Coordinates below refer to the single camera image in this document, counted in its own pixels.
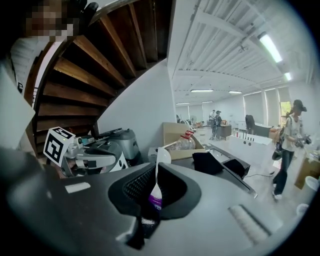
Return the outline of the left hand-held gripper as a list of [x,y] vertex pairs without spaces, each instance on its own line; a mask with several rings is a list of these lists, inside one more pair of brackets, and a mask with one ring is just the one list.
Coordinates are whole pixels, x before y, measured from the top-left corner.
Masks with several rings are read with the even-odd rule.
[[61,128],[48,130],[43,154],[67,177],[115,172],[128,168],[122,148],[106,137],[77,137]]

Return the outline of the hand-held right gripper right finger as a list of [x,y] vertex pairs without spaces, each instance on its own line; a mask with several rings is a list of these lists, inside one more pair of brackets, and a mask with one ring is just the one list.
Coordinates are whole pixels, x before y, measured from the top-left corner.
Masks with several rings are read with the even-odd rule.
[[282,221],[248,192],[223,178],[161,163],[159,170],[195,182],[201,195],[184,217],[162,220],[146,256],[260,256],[275,248]]

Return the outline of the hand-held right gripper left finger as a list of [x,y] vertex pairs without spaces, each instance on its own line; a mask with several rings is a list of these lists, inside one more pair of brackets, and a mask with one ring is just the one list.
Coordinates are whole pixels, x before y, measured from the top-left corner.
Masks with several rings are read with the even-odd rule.
[[68,256],[122,256],[144,247],[155,166],[60,179],[29,171],[7,190],[10,211],[35,242]]

